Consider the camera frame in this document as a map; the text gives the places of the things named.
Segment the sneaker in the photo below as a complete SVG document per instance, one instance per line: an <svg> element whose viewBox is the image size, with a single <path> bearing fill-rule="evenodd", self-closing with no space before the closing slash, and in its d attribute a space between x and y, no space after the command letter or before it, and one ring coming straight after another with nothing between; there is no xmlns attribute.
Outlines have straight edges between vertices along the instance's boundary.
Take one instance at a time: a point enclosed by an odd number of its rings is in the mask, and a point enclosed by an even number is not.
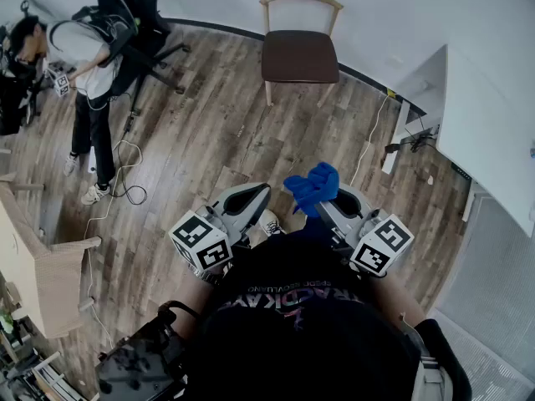
<svg viewBox="0 0 535 401"><path fill-rule="evenodd" d="M64 175L68 177L74 172L74 170L77 170L79 167L80 167L80 156L74 157L69 153L69 156L67 157L67 160L65 161Z"/></svg>
<svg viewBox="0 0 535 401"><path fill-rule="evenodd" d="M278 218L270 210L264 210L260 216L260 227L268 236L286 234L281 225L278 223Z"/></svg>
<svg viewBox="0 0 535 401"><path fill-rule="evenodd" d="M82 196L82 203L84 205L93 205L95 202L100 201L104 196L109 195L110 192L111 188L109 185L106 190L101 190L97 184L92 185L87 193Z"/></svg>

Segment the black shirt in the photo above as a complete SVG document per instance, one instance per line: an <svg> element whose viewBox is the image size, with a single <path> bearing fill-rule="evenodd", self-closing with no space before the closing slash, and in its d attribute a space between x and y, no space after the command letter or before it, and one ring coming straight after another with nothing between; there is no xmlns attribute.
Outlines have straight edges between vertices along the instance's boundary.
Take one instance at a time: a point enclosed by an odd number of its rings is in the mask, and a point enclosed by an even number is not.
<svg viewBox="0 0 535 401"><path fill-rule="evenodd" d="M410 400L420 352L372 303L368 282L336 254L272 236L215 290L191 351L186 395ZM436 322L417 330L450 374L454 399L470 399Z"/></svg>

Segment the office chair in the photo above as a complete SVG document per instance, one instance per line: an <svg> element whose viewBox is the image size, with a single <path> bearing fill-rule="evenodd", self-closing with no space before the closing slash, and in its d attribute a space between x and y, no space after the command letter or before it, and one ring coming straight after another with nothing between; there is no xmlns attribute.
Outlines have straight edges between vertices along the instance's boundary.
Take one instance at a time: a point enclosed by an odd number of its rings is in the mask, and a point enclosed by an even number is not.
<svg viewBox="0 0 535 401"><path fill-rule="evenodd" d="M118 56L123 56L119 72L111 86L111 93L115 96L123 94L136 80L132 96L131 111L139 115L135 107L141 87L147 75L160 80L177 94L184 94L183 86L178 86L172 79L158 74L154 67L164 69L167 63L164 59L181 49L189 53L190 47L184 43L160 52L170 34L166 22L157 11L157 0L98 0L97 7L83 8L73 16L74 20L81 20L89 16L93 20L111 18L114 20L115 35L110 39L110 56L99 66L106 67Z"/></svg>
<svg viewBox="0 0 535 401"><path fill-rule="evenodd" d="M330 38L338 12L344 6L335 0L316 0L333 7L329 33L303 30L269 30L269 3L277 0L260 0L264 7L266 37L262 48L262 78L266 83L267 105L273 105L271 83L330 84L318 101L321 107L339 81L339 66Z"/></svg>

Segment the person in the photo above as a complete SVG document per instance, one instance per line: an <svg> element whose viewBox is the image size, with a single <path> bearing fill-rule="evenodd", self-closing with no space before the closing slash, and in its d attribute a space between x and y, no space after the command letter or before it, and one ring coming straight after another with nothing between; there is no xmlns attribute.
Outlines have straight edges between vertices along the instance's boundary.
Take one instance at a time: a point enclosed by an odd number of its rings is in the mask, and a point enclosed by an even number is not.
<svg viewBox="0 0 535 401"><path fill-rule="evenodd" d="M216 286L191 274L174 296L204 317L197 327L173 309L173 328L191 345L184 398L409 401L420 351L400 330L404 312L449 373L453 399L471 399L437 322L391 272L358 278L319 218L285 234L265 210L260 225L268 239L235 257Z"/></svg>
<svg viewBox="0 0 535 401"><path fill-rule="evenodd" d="M75 67L69 83L77 90L76 117L64 174L70 176L79 169L79 157L94 146L97 183L82 197L84 205L93 205L110 193L115 176L108 117L110 88L119 71L120 58L99 67L110 56L108 45L91 27L75 21L46 25L38 17L26 17L13 27L9 40L10 51L20 61L32 63L46 56L49 64Z"/></svg>

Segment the blue object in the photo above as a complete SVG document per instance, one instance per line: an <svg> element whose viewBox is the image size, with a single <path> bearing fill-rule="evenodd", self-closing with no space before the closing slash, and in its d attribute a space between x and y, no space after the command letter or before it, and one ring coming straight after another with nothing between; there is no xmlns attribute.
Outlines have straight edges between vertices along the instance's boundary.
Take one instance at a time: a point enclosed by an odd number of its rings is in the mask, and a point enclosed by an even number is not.
<svg viewBox="0 0 535 401"><path fill-rule="evenodd" d="M284 186L293 193L293 198L298 203L293 214L302 209L311 218L319 218L314 205L334 199L338 194L339 185L338 171L325 162L310 170L307 178L292 175L284 180Z"/></svg>

